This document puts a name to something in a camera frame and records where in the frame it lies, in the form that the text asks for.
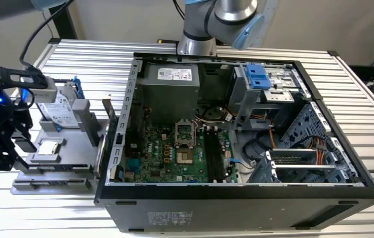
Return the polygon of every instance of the power supply label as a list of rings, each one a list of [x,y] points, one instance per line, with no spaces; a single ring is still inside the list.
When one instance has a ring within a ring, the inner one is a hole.
[[[194,212],[148,212],[150,225],[190,225]]]
[[[158,79],[192,81],[192,70],[176,69],[176,68],[160,68]]]

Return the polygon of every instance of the sticker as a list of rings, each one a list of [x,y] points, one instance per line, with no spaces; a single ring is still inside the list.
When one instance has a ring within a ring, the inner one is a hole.
[[[192,81],[192,70],[191,69],[160,68],[158,79]]]
[[[190,225],[194,212],[148,212],[150,225]]]
[[[272,83],[272,85],[282,84],[282,80],[280,79],[271,79],[271,83]]]
[[[227,116],[224,117],[224,120],[227,122],[230,122],[232,120],[232,114],[231,113],[227,113]]]
[[[59,126],[79,128],[71,103],[64,95],[57,94],[56,101],[53,103],[40,104],[40,108],[45,108],[47,114],[52,122],[56,123]]]

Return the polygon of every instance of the white wall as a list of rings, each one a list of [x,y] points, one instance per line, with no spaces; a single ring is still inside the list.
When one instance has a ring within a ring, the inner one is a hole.
[[[263,47],[337,50],[349,64],[370,64],[374,0],[280,0]]]
[[[263,47],[337,50],[349,63],[371,63],[374,0],[279,1]],[[75,4],[76,31],[85,39],[156,42],[182,36],[183,22],[171,0],[76,0]]]
[[[44,18],[40,12],[24,14],[0,21],[0,66],[21,69],[21,64],[19,63],[20,52],[28,37],[41,22],[44,22]],[[59,37],[52,23],[51,28],[55,37]],[[49,39],[51,32],[44,27],[31,44],[25,58],[28,63],[35,63]]]
[[[76,0],[71,14],[76,11],[75,28],[88,40],[156,42],[182,37],[183,20],[171,0]]]

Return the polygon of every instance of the gray power supply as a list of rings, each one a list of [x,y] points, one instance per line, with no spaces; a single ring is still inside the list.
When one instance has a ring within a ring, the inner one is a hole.
[[[144,92],[144,106],[154,123],[176,123],[192,119],[199,100],[199,67],[194,64],[150,64],[146,77],[138,81]]]

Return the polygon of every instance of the green circuit board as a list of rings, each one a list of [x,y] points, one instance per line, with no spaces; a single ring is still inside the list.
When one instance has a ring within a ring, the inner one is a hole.
[[[190,139],[188,132],[179,133]],[[146,129],[143,157],[140,158],[140,169],[135,177],[125,178],[125,182],[183,182],[183,183],[208,183],[207,161],[204,149],[204,131],[196,130],[196,146],[194,149],[175,148],[175,126],[150,126]],[[227,131],[219,132],[220,154],[224,165],[226,150],[232,154]],[[192,153],[188,159],[179,163],[178,153]],[[226,182],[236,182],[235,165],[231,165],[231,175],[226,177]]]

